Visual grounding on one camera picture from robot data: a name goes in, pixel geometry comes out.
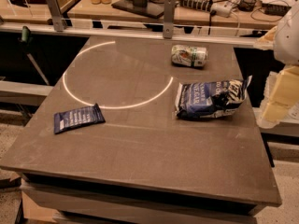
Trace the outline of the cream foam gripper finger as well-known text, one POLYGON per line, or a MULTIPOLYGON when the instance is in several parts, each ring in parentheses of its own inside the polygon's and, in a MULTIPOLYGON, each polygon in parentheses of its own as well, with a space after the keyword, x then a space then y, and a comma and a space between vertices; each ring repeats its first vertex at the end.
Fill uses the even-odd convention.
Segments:
POLYGON ((279 73, 270 72, 263 95, 262 119, 279 123, 299 101, 299 66, 286 65, 279 73))

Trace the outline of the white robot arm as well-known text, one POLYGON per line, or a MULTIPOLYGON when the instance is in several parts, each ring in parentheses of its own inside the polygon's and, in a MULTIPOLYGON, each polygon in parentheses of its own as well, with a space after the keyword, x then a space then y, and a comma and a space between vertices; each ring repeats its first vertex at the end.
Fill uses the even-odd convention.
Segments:
POLYGON ((299 1, 278 23, 274 56, 285 67, 276 76, 262 118, 278 123, 299 101, 299 1))

